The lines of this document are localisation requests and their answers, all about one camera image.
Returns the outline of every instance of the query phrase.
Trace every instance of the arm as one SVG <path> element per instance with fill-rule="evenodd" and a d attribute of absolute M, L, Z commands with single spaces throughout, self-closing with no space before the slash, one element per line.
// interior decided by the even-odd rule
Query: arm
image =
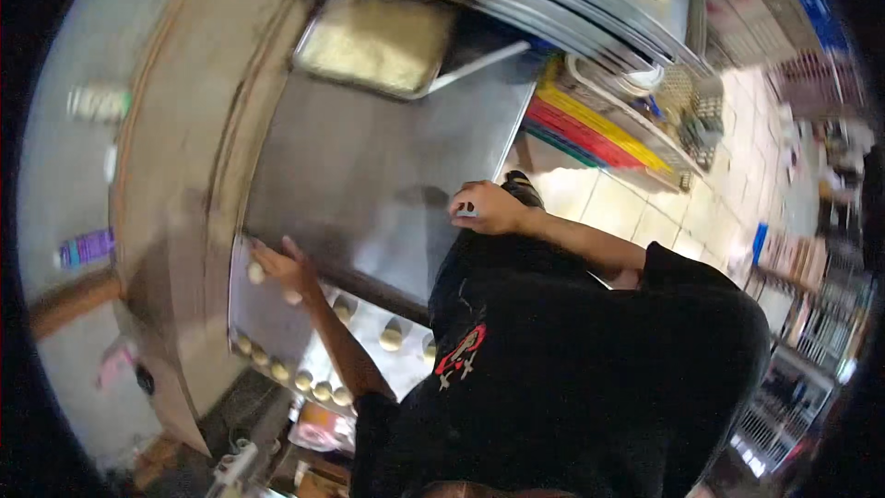
<path fill-rule="evenodd" d="M 475 217 L 457 216 L 472 204 Z M 528 207 L 490 181 L 466 183 L 448 207 L 451 223 L 489 235 L 516 233 L 539 238 L 573 252 L 617 276 L 638 272 L 645 265 L 645 250 L 623 238 Z"/>
<path fill-rule="evenodd" d="M 380 393 L 395 402 L 396 397 L 381 371 L 326 302 L 310 260 L 289 237 L 283 237 L 282 248 L 287 255 L 255 241 L 252 256 L 267 275 L 280 280 L 283 293 L 295 291 L 301 295 L 311 324 L 354 400 L 368 393 Z"/>

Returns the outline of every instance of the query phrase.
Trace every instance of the person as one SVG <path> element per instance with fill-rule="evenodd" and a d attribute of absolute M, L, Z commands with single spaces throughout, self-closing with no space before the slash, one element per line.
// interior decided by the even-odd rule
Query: person
<path fill-rule="evenodd" d="M 466 183 L 448 213 L 464 230 L 428 305 L 437 359 L 402 403 L 295 243 L 256 245 L 355 397 L 351 498 L 685 496 L 767 368 L 759 306 L 657 243 L 551 216 L 520 172 Z"/>

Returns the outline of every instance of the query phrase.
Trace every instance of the hand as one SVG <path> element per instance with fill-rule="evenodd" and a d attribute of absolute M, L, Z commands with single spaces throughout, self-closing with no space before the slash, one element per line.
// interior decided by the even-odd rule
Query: hand
<path fill-rule="evenodd" d="M 284 255 L 269 249 L 257 238 L 252 239 L 252 258 L 261 265 L 266 275 L 280 280 L 287 302 L 297 302 L 293 292 L 304 299 L 321 298 L 323 292 L 310 259 L 289 237 L 282 238 L 282 249 Z"/>
<path fill-rule="evenodd" d="M 459 210 L 476 216 L 458 216 Z M 519 232 L 530 208 L 491 181 L 464 183 L 448 206 L 451 224 L 486 235 Z"/>

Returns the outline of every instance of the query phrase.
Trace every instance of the metal counter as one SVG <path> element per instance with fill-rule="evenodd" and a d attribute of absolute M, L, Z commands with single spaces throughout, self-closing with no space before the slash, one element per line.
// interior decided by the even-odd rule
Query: metal counter
<path fill-rule="evenodd" d="M 426 324 L 457 235 L 448 201 L 501 170 L 542 65 L 525 53 L 413 102 L 293 72 L 244 229 L 273 247 L 291 236 L 330 283 Z"/>

